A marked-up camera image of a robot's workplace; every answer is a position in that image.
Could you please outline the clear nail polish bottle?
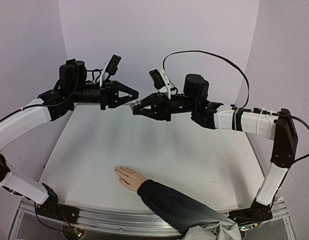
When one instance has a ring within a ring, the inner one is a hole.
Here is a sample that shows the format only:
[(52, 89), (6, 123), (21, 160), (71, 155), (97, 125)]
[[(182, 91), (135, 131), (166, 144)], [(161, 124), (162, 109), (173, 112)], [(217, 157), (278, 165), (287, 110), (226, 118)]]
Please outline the clear nail polish bottle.
[(139, 107), (140, 104), (141, 104), (140, 100), (133, 100), (133, 101), (131, 101), (129, 103), (131, 111), (134, 112)]

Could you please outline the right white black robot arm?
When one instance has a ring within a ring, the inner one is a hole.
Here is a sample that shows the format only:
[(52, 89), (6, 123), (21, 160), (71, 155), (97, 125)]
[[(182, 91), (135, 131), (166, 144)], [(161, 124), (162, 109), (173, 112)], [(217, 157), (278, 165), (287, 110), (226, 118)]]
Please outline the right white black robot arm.
[(261, 108), (239, 108), (208, 101), (209, 83), (199, 74), (187, 74), (182, 94), (155, 92), (133, 103), (134, 115), (157, 121), (171, 121), (173, 114), (191, 113), (191, 120), (211, 130), (233, 130), (255, 134), (273, 141), (269, 170), (249, 208), (229, 212), (238, 225), (259, 224), (270, 220), (272, 203), (288, 170), (295, 161), (298, 135), (291, 113)]

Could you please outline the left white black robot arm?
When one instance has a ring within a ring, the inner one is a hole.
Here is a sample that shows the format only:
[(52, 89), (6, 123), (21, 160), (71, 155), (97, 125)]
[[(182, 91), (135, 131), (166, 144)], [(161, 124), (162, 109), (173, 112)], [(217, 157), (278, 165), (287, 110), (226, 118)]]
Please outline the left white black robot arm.
[(53, 122), (69, 111), (75, 104), (98, 104), (101, 110), (115, 109), (136, 100), (139, 92), (119, 81), (111, 80), (118, 70), (121, 57), (113, 55), (105, 66), (98, 70), (99, 77), (87, 80), (90, 72), (82, 60), (69, 59), (59, 68), (59, 79), (48, 90), (29, 104), (0, 119), (0, 186), (12, 194), (25, 197), (36, 203), (50, 218), (62, 214), (59, 198), (51, 187), (38, 183), (18, 173), (5, 159), (2, 151), (13, 141), (29, 131)]

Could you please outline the black sleeved forearm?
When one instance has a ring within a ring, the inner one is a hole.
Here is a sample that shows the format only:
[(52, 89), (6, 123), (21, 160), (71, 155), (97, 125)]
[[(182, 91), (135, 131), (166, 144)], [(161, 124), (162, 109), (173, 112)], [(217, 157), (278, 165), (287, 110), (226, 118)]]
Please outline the black sleeved forearm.
[(150, 210), (181, 234), (197, 226), (210, 230), (222, 226), (229, 230), (237, 225), (205, 204), (151, 179), (141, 184), (137, 194)]

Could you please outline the mannequin hand on table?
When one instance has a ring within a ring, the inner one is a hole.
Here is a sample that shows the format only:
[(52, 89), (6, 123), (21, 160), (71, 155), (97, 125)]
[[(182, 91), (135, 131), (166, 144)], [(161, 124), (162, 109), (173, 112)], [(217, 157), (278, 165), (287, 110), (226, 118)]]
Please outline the mannequin hand on table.
[(132, 192), (137, 192), (140, 186), (147, 180), (140, 172), (129, 167), (115, 167), (114, 172), (118, 176), (120, 184)]

